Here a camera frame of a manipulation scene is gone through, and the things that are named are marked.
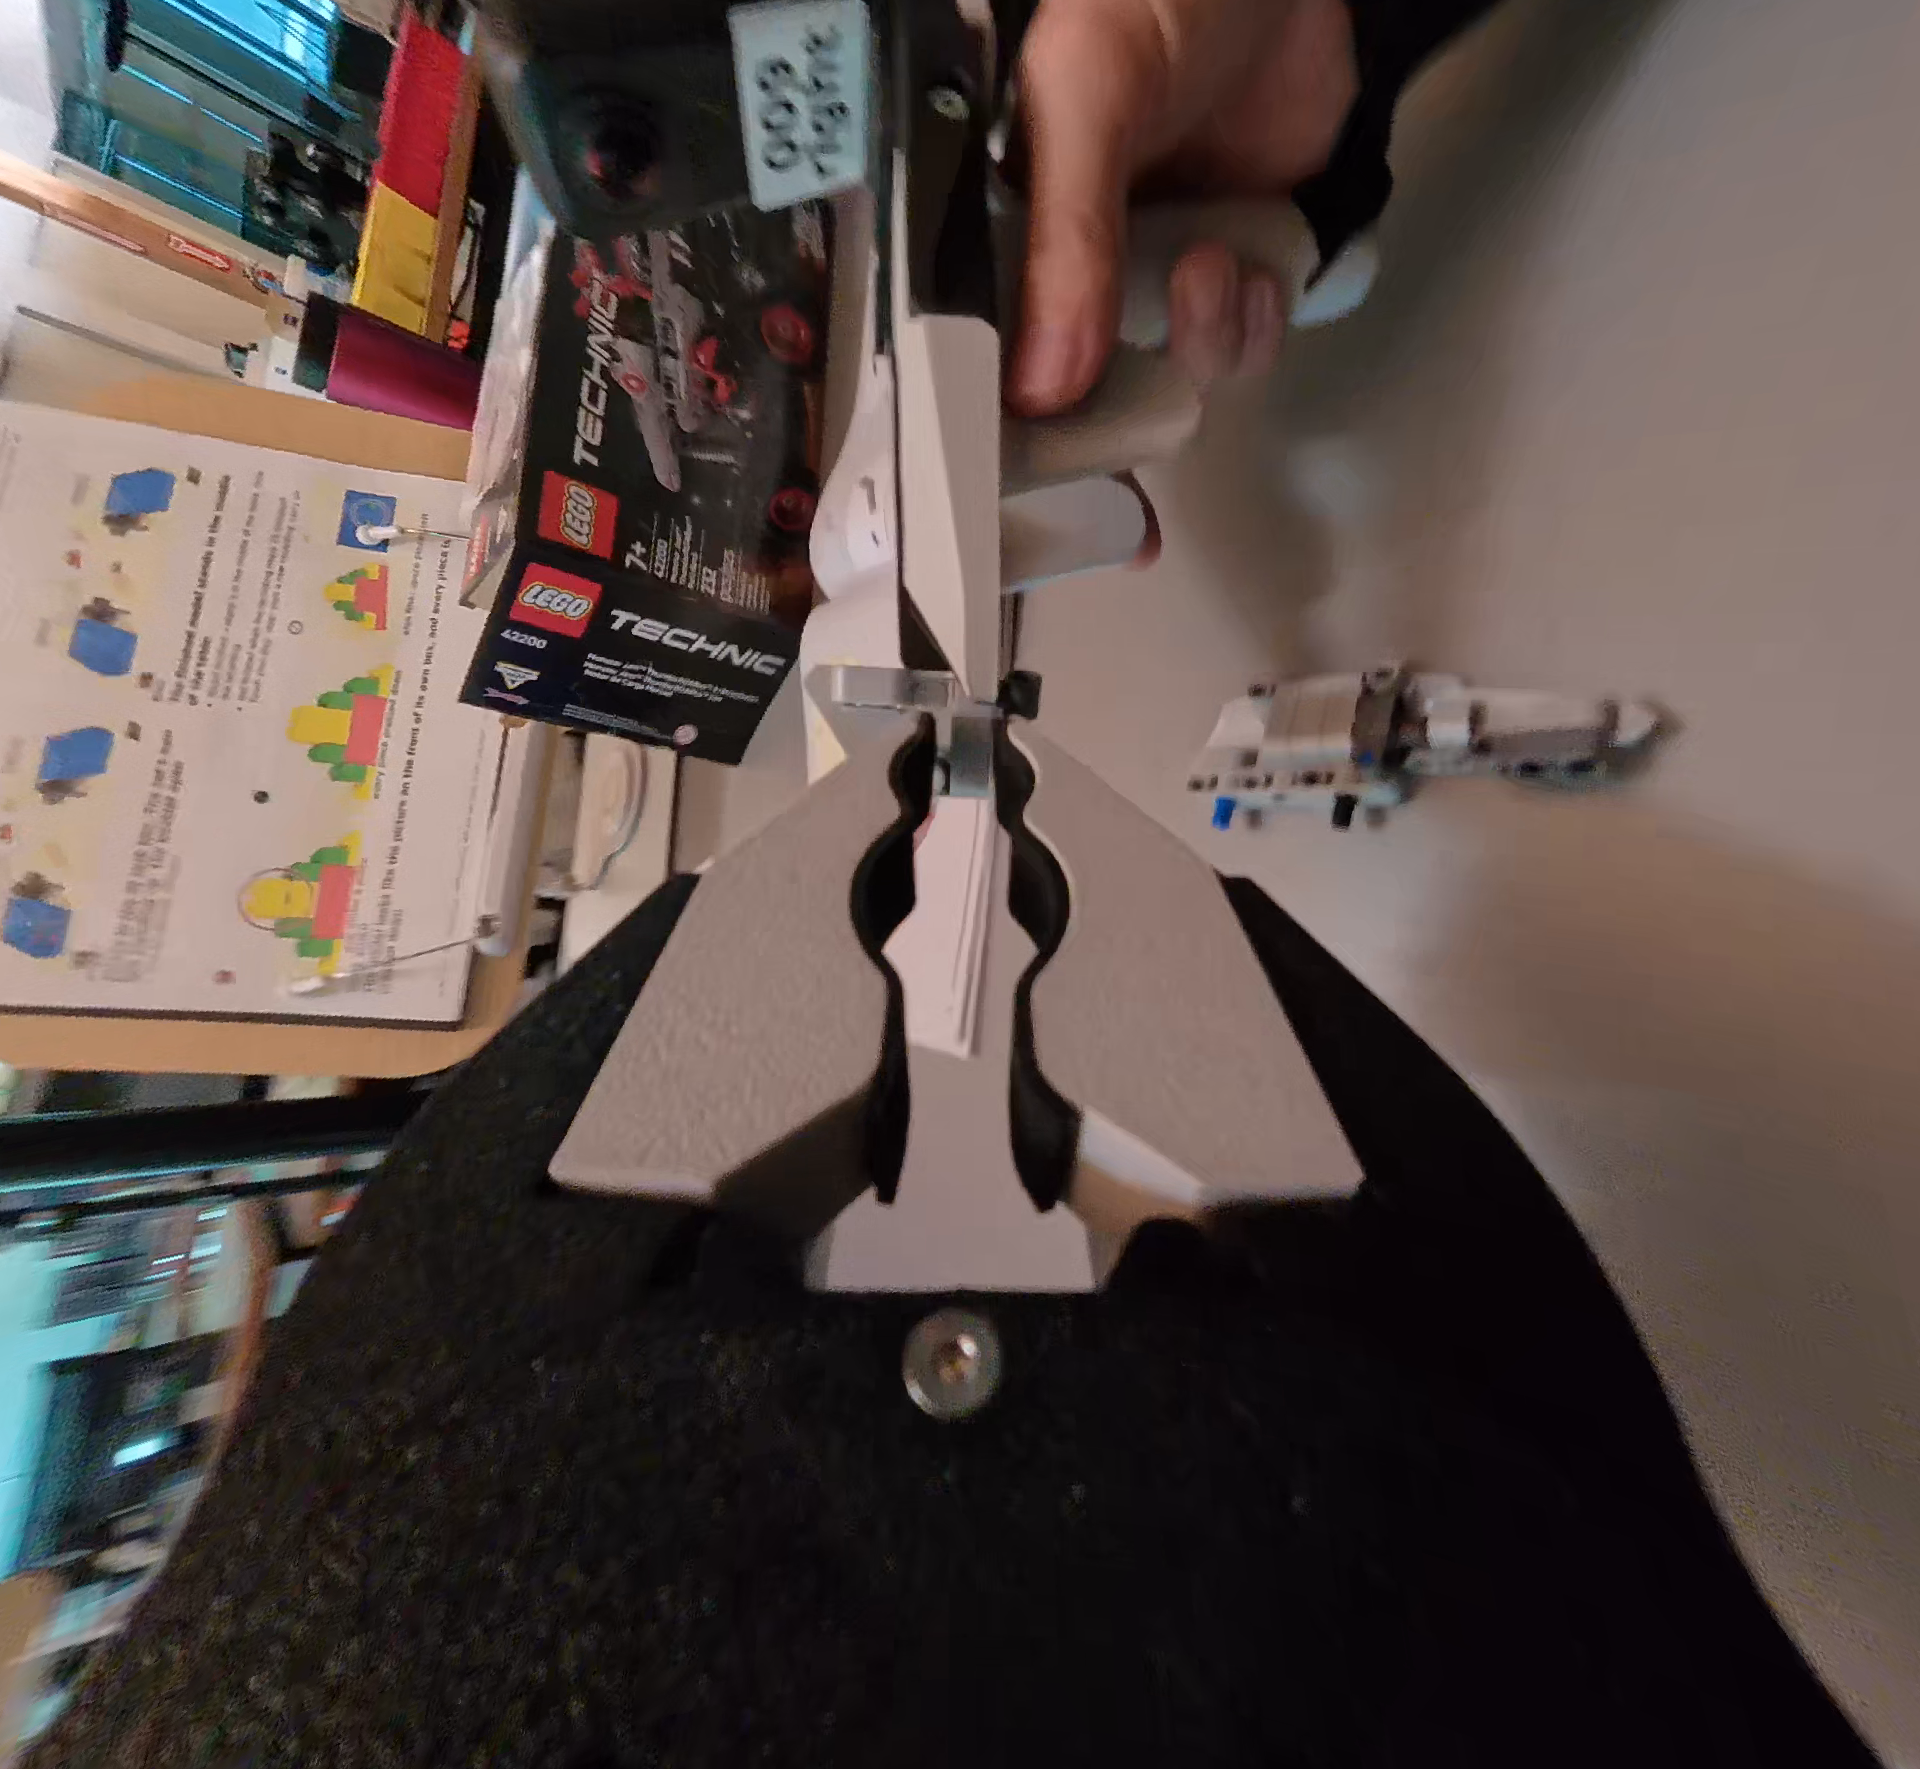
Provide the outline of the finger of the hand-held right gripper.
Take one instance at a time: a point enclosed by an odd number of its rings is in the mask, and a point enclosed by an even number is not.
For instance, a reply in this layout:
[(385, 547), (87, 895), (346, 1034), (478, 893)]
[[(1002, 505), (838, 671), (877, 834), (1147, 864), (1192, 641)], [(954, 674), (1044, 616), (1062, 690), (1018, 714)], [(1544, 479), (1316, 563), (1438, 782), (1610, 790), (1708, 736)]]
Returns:
[(974, 315), (908, 315), (899, 332), (901, 579), (966, 690), (1000, 662), (1000, 342)]

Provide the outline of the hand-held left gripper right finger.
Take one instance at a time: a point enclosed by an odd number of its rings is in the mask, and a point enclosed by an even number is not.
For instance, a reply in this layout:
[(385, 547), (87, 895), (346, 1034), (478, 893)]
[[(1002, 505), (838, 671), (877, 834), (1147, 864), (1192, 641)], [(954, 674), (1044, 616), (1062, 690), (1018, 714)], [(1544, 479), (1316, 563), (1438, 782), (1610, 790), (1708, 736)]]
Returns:
[(1223, 880), (1031, 724), (1002, 725), (1013, 1170), (1041, 1212), (1207, 1223), (1362, 1166)]

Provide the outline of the red and yellow board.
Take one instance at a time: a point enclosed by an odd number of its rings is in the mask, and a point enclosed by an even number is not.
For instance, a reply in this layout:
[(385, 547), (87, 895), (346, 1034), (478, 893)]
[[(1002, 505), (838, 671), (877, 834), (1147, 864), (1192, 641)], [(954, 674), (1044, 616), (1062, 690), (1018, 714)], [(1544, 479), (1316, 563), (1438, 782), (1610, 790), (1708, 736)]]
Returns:
[(377, 123), (351, 304), (453, 348), (477, 241), (480, 84), (460, 42), (406, 10)]

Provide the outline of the long grey brick assembly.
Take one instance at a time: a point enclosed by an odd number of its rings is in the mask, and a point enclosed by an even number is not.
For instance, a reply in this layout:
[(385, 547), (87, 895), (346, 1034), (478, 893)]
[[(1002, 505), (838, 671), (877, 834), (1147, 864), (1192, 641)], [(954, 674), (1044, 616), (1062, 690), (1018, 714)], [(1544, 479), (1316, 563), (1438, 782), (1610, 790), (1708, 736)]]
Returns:
[(1184, 779), (1212, 829), (1308, 814), (1379, 821), (1441, 780), (1588, 790), (1645, 769), (1667, 732), (1643, 701), (1475, 685), (1390, 662), (1252, 685)]

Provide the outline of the colourful brick instruction sheet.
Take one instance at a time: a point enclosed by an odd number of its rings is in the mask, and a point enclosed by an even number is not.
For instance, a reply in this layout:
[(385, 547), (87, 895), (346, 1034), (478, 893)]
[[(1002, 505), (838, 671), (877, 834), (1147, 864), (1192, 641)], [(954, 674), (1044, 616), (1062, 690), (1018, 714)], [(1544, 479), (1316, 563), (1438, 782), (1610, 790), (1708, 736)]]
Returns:
[(506, 732), (460, 503), (4, 408), (4, 1011), (463, 1022)]

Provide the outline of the maroon cylinder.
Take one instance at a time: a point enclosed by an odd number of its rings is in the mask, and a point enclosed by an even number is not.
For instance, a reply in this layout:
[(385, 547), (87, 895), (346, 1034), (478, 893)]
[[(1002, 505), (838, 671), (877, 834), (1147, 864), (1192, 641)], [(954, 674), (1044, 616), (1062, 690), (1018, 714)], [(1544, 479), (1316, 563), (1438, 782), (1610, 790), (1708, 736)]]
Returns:
[(291, 383), (339, 405), (469, 433), (478, 408), (480, 366), (387, 317), (312, 294), (295, 340)]

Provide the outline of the person's right hand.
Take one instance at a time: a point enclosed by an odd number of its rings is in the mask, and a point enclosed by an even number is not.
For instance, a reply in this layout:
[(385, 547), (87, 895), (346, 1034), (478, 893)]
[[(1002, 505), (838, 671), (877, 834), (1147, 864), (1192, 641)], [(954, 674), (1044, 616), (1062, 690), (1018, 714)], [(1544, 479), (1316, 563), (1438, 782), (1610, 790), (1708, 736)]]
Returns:
[(1129, 208), (1286, 197), (1358, 100), (1342, 0), (1041, 0), (1015, 112), (1027, 247), (1006, 397), (1072, 409), (1116, 344)]

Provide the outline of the black toy brick box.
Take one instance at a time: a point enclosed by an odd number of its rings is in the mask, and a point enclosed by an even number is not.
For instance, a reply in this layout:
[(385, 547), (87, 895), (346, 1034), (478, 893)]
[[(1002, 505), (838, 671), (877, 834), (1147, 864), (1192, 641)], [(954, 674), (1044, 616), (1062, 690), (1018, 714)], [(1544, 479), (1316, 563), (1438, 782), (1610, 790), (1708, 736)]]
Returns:
[(540, 227), (472, 431), (467, 704), (742, 763), (812, 608), (831, 251), (818, 199)]

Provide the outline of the small grey brick panel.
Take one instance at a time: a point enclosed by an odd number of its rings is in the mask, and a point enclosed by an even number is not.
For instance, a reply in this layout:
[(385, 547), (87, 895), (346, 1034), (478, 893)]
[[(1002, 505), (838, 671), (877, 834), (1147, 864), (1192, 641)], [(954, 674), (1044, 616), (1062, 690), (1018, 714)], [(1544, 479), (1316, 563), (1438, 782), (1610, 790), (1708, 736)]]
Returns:
[(931, 725), (938, 794), (993, 799), (1000, 725), (1039, 716), (1044, 678), (1013, 669), (995, 699), (981, 699), (952, 671), (829, 662), (804, 678), (804, 694), (834, 730), (867, 725), (883, 712)]

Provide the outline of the wooden board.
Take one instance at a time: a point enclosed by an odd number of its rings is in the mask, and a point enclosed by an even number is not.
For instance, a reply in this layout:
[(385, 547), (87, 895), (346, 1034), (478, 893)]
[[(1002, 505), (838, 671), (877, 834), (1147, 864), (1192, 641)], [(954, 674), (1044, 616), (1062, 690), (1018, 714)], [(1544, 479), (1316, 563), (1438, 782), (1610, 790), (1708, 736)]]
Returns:
[[(470, 447), (464, 431), (202, 378), (95, 388), (83, 393), (80, 413), (450, 486), (464, 486)], [(6, 1011), (4, 1062), (42, 1070), (399, 1081), (436, 1074), (470, 1057), (519, 1003), (556, 749), (552, 730), (513, 724), (501, 730), (487, 888), (487, 906), (496, 922), (472, 957), (460, 1026)]]

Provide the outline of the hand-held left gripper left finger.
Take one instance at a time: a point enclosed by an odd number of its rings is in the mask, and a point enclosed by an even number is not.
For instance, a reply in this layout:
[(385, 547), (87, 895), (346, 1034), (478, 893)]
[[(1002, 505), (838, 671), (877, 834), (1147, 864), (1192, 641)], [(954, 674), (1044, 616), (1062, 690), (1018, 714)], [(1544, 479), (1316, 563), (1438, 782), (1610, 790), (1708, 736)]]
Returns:
[(887, 1205), (907, 1015), (887, 941), (914, 904), (919, 737), (883, 734), (719, 858), (549, 1157), (584, 1195)]

